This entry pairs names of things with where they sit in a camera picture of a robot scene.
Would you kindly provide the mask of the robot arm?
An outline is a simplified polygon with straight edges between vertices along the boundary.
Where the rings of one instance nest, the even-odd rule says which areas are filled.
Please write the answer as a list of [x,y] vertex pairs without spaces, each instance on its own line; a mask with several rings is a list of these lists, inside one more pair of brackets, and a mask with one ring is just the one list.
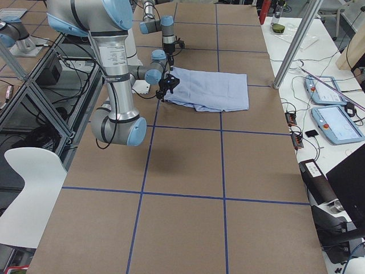
[[142,34],[152,34],[161,31],[163,50],[167,56],[170,69],[173,69],[177,42],[174,19],[172,15],[160,16],[156,5],[157,1],[142,1],[143,18],[139,25],[140,31]]
[[49,1],[49,25],[56,31],[87,37],[102,70],[108,89],[108,100],[97,108],[91,129],[97,141],[126,146],[140,145],[146,135],[147,121],[133,103],[133,80],[158,85],[156,98],[163,100],[180,80],[170,74],[174,64],[177,39],[174,18],[164,15],[155,19],[146,14],[140,30],[143,34],[160,31],[163,49],[152,53],[148,66],[128,63],[125,44],[132,28],[133,12],[129,1]]

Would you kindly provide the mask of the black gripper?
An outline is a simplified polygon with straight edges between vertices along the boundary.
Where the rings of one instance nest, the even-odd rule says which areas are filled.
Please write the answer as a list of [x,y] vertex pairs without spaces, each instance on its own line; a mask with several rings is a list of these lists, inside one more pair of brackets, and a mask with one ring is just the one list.
[[173,66],[175,63],[174,53],[176,51],[175,43],[163,43],[163,50],[168,57],[169,70],[173,71]]
[[170,91],[170,93],[173,94],[173,89],[177,87],[179,83],[179,78],[170,73],[165,74],[165,77],[159,80],[159,90],[156,91],[156,98],[164,102],[167,91]]

